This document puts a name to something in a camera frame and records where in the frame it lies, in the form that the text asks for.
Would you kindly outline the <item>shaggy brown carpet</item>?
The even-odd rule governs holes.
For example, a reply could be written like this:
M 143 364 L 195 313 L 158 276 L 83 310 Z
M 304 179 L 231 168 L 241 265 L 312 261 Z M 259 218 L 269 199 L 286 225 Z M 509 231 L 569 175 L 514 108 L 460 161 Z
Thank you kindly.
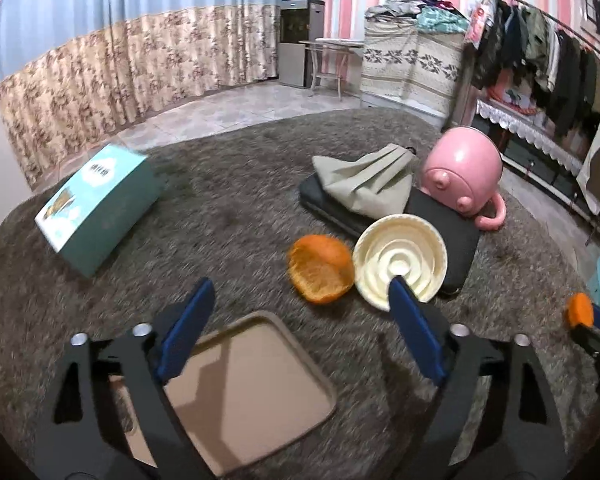
M 436 139 L 409 114 L 344 110 L 155 148 L 157 203 L 92 278 L 70 268 L 36 226 L 47 193 L 17 206 L 0 226 L 0 433 L 12 449 L 0 457 L 0 479 L 19 479 L 33 464 L 43 402 L 70 337 L 120 336 L 201 278 L 216 290 L 211 328 L 255 310 L 277 314 L 338 393 L 329 422 L 240 476 L 386 478 L 422 426 L 434 386 L 418 374 L 391 318 L 356 292 L 330 307 L 306 304 L 287 278 L 286 255 L 298 237 L 332 232 L 299 202 L 313 156 L 357 158 L 391 142 L 426 154 Z M 439 308 L 482 336 L 529 334 L 568 466 L 580 479 L 600 479 L 597 375 L 564 320 L 582 278 L 519 200 L 507 196 L 506 207 L 504 226 L 481 235 L 462 290 Z

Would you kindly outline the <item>orange bottle cap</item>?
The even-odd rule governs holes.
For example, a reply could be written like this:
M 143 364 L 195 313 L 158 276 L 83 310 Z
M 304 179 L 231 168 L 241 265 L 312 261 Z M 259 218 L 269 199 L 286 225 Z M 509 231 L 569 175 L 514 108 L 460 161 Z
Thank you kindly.
M 591 328 L 594 326 L 593 304 L 585 292 L 577 292 L 568 301 L 567 321 L 570 328 L 579 325 Z

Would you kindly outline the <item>clothes rack with garments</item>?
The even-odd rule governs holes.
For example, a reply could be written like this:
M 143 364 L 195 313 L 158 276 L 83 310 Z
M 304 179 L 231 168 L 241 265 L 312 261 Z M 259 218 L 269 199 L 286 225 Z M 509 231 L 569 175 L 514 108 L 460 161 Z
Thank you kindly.
M 542 113 L 554 136 L 592 141 L 600 125 L 600 56 L 567 27 L 518 0 L 477 0 L 471 85 L 518 114 Z

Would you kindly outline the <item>beige cloth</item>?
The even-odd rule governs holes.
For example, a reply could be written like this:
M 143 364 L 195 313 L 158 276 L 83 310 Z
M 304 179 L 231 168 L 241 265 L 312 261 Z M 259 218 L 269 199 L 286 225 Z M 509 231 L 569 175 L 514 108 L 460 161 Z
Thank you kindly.
M 398 144 L 387 144 L 353 162 L 313 156 L 322 189 L 355 214 L 378 220 L 402 214 L 410 199 L 417 156 Z

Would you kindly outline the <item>low tv bench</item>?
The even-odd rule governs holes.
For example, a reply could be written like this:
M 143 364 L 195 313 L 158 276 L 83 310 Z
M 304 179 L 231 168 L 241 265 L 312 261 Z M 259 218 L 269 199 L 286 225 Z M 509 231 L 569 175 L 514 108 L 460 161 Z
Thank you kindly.
M 600 229 L 600 218 L 588 206 L 577 184 L 582 164 L 576 156 L 565 151 L 527 117 L 500 102 L 479 98 L 471 125 L 490 136 L 506 166 Z

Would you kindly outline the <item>small folding table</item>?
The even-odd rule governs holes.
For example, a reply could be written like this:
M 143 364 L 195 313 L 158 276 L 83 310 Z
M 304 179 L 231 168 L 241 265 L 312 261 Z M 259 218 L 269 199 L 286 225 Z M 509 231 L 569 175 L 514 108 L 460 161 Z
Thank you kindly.
M 337 96 L 343 97 L 343 85 L 346 80 L 346 65 L 352 55 L 361 56 L 364 50 L 362 40 L 349 38 L 316 38 L 300 42 L 311 60 L 309 89 L 314 96 L 317 87 L 323 82 L 335 85 Z

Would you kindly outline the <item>cloth covered chest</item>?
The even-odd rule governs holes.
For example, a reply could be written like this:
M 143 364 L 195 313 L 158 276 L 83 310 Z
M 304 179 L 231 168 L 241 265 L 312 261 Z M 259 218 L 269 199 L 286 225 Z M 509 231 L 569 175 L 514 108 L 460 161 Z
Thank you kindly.
M 463 34 L 421 32 L 410 18 L 366 21 L 362 102 L 402 108 L 443 126 L 460 85 L 463 44 Z

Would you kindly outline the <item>blue floral curtain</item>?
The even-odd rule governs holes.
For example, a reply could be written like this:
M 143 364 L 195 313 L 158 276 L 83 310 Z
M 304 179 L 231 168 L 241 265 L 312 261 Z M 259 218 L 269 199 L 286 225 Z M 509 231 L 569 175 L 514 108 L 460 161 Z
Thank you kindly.
M 127 125 L 273 78 L 282 0 L 0 0 L 0 114 L 35 186 Z

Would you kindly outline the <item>brown phone case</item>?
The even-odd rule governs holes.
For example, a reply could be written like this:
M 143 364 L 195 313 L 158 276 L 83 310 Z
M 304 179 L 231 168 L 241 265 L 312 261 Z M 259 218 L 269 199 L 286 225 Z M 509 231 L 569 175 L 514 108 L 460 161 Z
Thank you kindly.
M 305 437 L 337 405 L 335 387 L 268 311 L 252 312 L 201 337 L 181 375 L 164 391 L 218 477 Z

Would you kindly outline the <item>pink pig mug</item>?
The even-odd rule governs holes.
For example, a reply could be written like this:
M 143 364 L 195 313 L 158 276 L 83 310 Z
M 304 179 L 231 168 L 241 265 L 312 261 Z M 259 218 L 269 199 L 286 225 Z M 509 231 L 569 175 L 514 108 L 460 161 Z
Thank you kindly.
M 501 154 L 491 139 L 472 127 L 446 130 L 422 165 L 420 189 L 481 231 L 501 229 L 506 218 L 498 192 L 503 173 Z

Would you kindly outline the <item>orange peel half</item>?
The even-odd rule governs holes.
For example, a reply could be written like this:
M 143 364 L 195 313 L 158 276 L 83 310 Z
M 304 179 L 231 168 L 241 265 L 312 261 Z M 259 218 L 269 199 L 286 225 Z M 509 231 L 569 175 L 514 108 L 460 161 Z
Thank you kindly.
M 331 304 L 354 284 L 350 248 L 336 237 L 302 236 L 289 249 L 288 275 L 310 304 Z

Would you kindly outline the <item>black notebook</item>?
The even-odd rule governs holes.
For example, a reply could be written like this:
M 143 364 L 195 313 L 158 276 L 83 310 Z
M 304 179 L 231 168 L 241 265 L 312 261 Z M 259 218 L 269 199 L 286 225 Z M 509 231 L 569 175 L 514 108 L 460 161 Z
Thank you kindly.
M 322 188 L 316 174 L 311 174 L 299 185 L 300 205 L 316 218 L 336 226 L 352 240 L 357 240 L 374 222 L 373 219 L 348 211 Z M 457 296 L 462 290 L 474 261 L 480 231 L 471 219 L 436 202 L 417 188 L 411 192 L 404 214 L 414 214 L 428 221 L 443 238 L 448 251 L 448 270 L 438 295 Z

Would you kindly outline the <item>water dispenser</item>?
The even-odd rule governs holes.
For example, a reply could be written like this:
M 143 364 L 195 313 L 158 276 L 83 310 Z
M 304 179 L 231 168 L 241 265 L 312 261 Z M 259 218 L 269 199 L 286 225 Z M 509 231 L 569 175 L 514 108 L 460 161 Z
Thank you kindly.
M 309 88 L 313 63 L 310 41 L 323 36 L 323 0 L 282 0 L 279 8 L 278 80 L 285 86 Z

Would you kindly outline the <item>teal tissue box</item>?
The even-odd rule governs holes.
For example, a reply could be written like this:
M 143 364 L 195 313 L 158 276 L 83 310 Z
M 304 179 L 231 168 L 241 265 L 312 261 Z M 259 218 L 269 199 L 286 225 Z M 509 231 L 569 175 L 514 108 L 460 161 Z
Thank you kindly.
M 148 156 L 108 144 L 58 188 L 35 223 L 54 252 L 90 278 L 160 191 Z

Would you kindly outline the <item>pile of folded clothes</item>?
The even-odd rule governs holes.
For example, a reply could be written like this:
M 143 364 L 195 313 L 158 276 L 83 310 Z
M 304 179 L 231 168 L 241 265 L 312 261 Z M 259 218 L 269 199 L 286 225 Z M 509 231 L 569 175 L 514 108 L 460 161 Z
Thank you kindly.
M 469 21 L 446 0 L 385 0 L 365 11 L 366 21 L 413 22 L 419 32 L 464 34 Z

